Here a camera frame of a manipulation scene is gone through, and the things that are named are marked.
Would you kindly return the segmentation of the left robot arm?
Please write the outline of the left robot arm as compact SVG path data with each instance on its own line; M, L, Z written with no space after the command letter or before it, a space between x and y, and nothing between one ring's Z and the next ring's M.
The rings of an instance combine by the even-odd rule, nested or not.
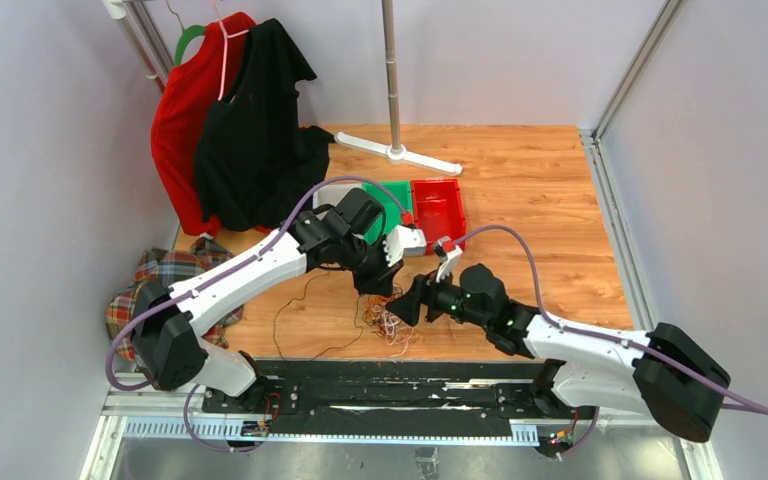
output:
M368 243L363 236L382 214L382 205L361 188L337 205L307 210L298 204L278 230L246 252L169 287L147 284L124 333L148 384L170 391L198 383L227 394L243 413L258 411L267 389L254 365L204 334L259 294L326 264L350 271L362 295L390 295L406 251L423 238L404 211L401 225Z

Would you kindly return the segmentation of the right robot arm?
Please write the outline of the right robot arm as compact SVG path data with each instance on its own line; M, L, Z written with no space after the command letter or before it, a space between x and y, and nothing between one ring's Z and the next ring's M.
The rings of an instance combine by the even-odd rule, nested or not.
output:
M542 314L510 298L483 264L466 268L459 284L418 275L386 309L414 326L443 314L480 327L510 356L538 358L543 369L531 400L542 415L599 407L645 414L669 433L702 443L722 408L727 371L680 327L611 330Z

